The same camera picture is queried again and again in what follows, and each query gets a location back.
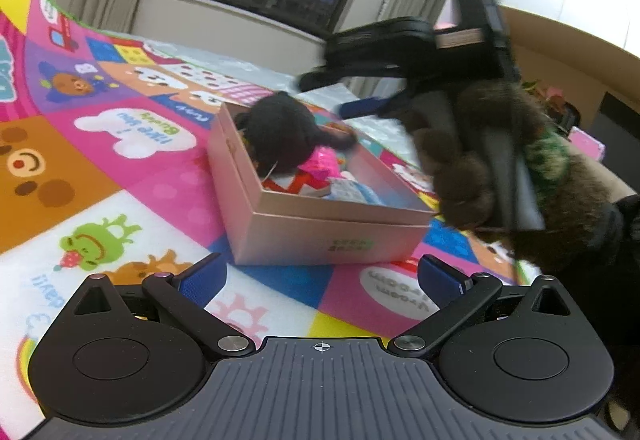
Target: pink pattern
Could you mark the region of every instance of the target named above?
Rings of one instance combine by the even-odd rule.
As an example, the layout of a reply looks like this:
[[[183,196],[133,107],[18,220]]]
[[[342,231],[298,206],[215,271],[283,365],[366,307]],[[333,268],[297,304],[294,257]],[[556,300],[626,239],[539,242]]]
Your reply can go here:
[[[264,333],[269,330],[269,328],[260,324],[260,320],[268,313],[267,308],[263,306],[249,308],[244,296],[239,293],[234,295],[234,300],[229,305],[225,305],[217,299],[213,301],[213,304],[216,306],[211,311],[213,315],[251,338],[255,346],[260,348]]]
[[[415,249],[414,257],[421,258],[425,254],[434,255],[435,257],[443,260],[447,264],[450,264],[450,266],[452,266],[453,268],[457,268],[458,270],[460,270],[460,272],[468,276],[471,276],[471,274],[475,272],[488,271],[478,263],[471,263],[466,259],[461,259],[447,252],[443,252],[435,248],[434,246],[427,245],[426,243],[420,243],[420,245],[418,245],[417,248]]]
[[[408,274],[407,270],[391,264],[375,266],[383,266],[403,275]],[[367,265],[337,266],[324,291],[318,310],[388,338],[395,337],[418,323],[417,319],[409,319],[392,312],[367,293],[360,283],[360,274],[367,267]]]
[[[202,158],[206,161],[204,150]],[[165,169],[131,185],[128,191],[204,247],[225,233],[213,179],[197,162]]]
[[[79,130],[74,125],[78,118],[97,116],[109,109],[127,107],[145,109],[172,120],[195,135],[196,146],[184,151],[156,152],[153,156],[143,159],[128,159],[113,150],[118,140],[111,134],[104,131],[90,133]],[[89,158],[91,162],[123,189],[133,187],[166,169],[180,169],[185,163],[202,158],[206,153],[208,132],[205,129],[179,117],[173,111],[152,102],[144,96],[120,100],[115,103],[58,111],[48,115],[47,119],[76,149]]]
[[[68,18],[60,11],[56,17],[56,22],[49,23],[40,8],[40,0],[31,0],[29,29],[27,30],[29,40],[49,52],[65,57],[94,60],[89,45],[86,43],[85,33],[91,35],[92,38],[95,38],[97,34],[92,30],[85,32],[85,28],[79,26],[73,19]],[[55,38],[58,44],[55,44],[52,38]]]
[[[382,153],[380,153],[380,161],[390,169],[393,168],[394,164],[405,165],[405,162],[386,149],[383,149]]]
[[[264,89],[260,86],[254,86],[254,84],[242,84],[236,87],[227,87],[225,89],[219,89],[219,92],[226,98],[239,102],[244,105],[254,105],[258,100],[265,96],[270,96],[273,91]]]

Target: blue gripper pad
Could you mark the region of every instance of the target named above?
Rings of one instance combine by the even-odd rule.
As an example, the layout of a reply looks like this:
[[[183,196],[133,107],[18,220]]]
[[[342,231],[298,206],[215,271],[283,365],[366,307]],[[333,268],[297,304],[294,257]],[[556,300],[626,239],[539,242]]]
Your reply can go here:
[[[376,339],[269,338],[256,354],[221,360],[190,401],[129,426],[53,418],[30,440],[614,440],[586,416],[528,427],[460,404],[420,359]]]
[[[226,284],[226,255],[209,254],[176,276],[178,292],[204,308]]]
[[[438,308],[444,308],[472,286],[470,278],[430,254],[418,262],[418,284]]]

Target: brown furry toy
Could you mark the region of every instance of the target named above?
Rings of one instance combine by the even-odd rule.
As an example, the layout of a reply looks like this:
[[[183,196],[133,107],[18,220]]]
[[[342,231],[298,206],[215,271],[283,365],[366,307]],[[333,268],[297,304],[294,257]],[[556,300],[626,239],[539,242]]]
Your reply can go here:
[[[456,115],[477,129],[510,128],[514,102],[522,114],[524,157],[545,230],[479,237],[502,239],[519,259],[559,279],[613,358],[614,397],[640,423],[640,196],[611,203],[600,164],[570,151],[535,99],[517,86],[472,84],[458,96]],[[419,104],[418,97],[413,112],[399,118],[424,171],[433,174],[440,212],[452,227],[479,228],[494,206],[489,171],[459,142],[429,127]]]
[[[260,177],[294,172],[318,146],[346,152],[358,143],[353,132],[340,135],[316,125],[313,113],[285,91],[258,100],[234,121]]]

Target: open box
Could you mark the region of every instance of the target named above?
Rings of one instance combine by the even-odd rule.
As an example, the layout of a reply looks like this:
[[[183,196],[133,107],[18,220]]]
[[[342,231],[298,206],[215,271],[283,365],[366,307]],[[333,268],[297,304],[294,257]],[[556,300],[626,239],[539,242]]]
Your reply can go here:
[[[238,265],[381,263],[411,256],[433,212],[395,173],[358,145],[348,170],[388,206],[323,200],[262,187],[234,116],[223,104],[209,137],[209,165]]]

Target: colorful play mat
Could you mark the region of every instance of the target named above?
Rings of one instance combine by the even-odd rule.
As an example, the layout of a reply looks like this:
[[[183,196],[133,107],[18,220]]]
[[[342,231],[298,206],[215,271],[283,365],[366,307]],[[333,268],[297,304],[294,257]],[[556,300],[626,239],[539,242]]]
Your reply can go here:
[[[31,352],[92,272],[139,283],[217,251],[228,281],[207,310],[257,344],[395,336],[437,309],[415,280],[425,253],[515,281],[497,245],[439,219],[402,264],[234,266],[206,140],[221,101],[251,105],[271,91],[79,25],[49,0],[0,0],[0,12],[0,439],[42,419],[26,376]],[[429,179],[361,140],[437,207]]]

